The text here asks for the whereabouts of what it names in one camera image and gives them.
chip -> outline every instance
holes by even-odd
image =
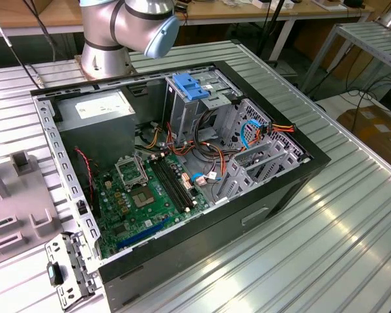
[[[151,227],[152,225],[153,225],[153,224],[152,224],[151,220],[146,220],[146,221],[145,221],[145,226],[146,226],[147,228]]]
[[[130,192],[132,199],[137,207],[144,207],[150,203],[155,202],[155,198],[148,186],[134,189]]]
[[[120,235],[125,231],[126,231],[126,227],[123,224],[113,228],[113,233],[115,233],[116,236]]]

metal frame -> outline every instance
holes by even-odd
[[[268,125],[271,122],[266,113],[256,110],[252,101],[248,99],[242,100],[236,116],[236,118],[232,116],[231,121],[226,119],[223,125],[223,128],[227,128],[227,124],[230,125],[230,128],[225,132],[225,136],[222,136],[224,145],[230,149],[243,147],[241,142],[232,142],[231,137],[235,131],[240,131],[240,125],[244,122],[244,116],[247,116],[249,119],[256,119],[262,125]],[[244,135],[247,142],[255,138],[256,130],[256,127],[253,127],[252,130],[245,129]],[[298,157],[302,156],[304,152],[284,133],[273,132],[272,134],[267,134],[258,141],[258,144],[256,147],[251,147],[236,154],[229,161],[226,172],[213,189],[217,194],[217,198],[233,197],[238,193],[251,189],[255,184],[260,184],[264,180],[269,181],[281,172],[290,171],[304,162],[304,159],[297,162]],[[257,163],[248,165],[253,157],[257,158]],[[283,167],[283,171],[277,174],[280,166]]]
[[[390,30],[386,29],[377,22],[335,25],[307,71],[306,77],[300,86],[300,90],[302,92],[306,92],[306,88],[309,86],[316,70],[319,68],[323,58],[337,36],[343,37],[346,39],[346,42],[340,48],[332,64],[329,66],[328,71],[333,69],[340,62],[341,58],[345,55],[345,53],[347,53],[353,44],[391,67]]]
[[[258,58],[253,52],[251,52],[248,48],[245,48],[244,46],[240,45],[240,48],[243,49],[246,54],[250,55],[250,57],[256,59],[256,62],[260,64],[262,67],[263,61]],[[355,144],[359,145],[360,148],[365,151],[371,158],[376,160],[379,164],[382,165],[382,167],[385,167],[388,171],[391,172],[391,165],[385,161],[383,158],[381,158],[377,153],[375,153],[371,148],[369,148],[367,145],[365,145],[362,141],[360,141],[356,136],[353,136],[347,130],[344,126],[339,124],[335,119],[331,118],[326,112],[324,112],[320,107],[318,107],[313,101],[311,101],[307,96],[304,95],[304,93],[300,92],[296,87],[292,86],[287,80],[285,80],[283,77],[281,77],[275,70],[268,68],[267,70],[271,70],[273,74],[277,75],[276,79],[280,80],[282,83],[288,84],[288,88],[290,89],[290,92],[294,93],[298,98],[304,101],[307,105],[311,106],[315,111],[319,112],[319,115],[330,122],[330,125],[338,129],[344,136],[346,136],[351,142],[354,142]]]
[[[63,269],[63,283],[56,290],[64,310],[74,306],[81,298],[94,295],[97,289],[96,281],[85,269],[80,241],[81,236],[60,233],[45,245],[49,261],[58,260],[59,268]]]

motherboard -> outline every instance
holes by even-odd
[[[121,160],[94,182],[103,258],[209,208],[175,155]]]

open computer tower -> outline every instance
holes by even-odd
[[[101,285],[121,309],[278,214],[330,161],[224,62],[32,97],[79,228],[46,245],[64,310]]]

aluminum table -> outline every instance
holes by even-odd
[[[306,78],[300,87],[301,91],[306,91],[315,71],[318,69],[337,36],[345,38],[346,42],[340,48],[337,56],[329,66],[328,71],[340,62],[341,58],[352,44],[374,56],[380,61],[380,65],[384,63],[391,67],[391,30],[383,27],[377,22],[335,25],[330,34],[327,36],[327,39],[322,45],[319,53],[316,55],[311,67],[307,71]],[[380,67],[375,67],[370,77],[376,77],[379,70]]]
[[[225,60],[332,162],[288,208],[118,312],[388,312],[391,166],[240,44],[138,53],[139,72]],[[74,61],[36,65],[47,87],[82,82]],[[20,149],[39,159],[66,230],[75,230],[19,67],[0,69],[0,162]],[[0,264],[0,312],[60,312],[38,246]],[[106,312],[101,289],[74,312]]]

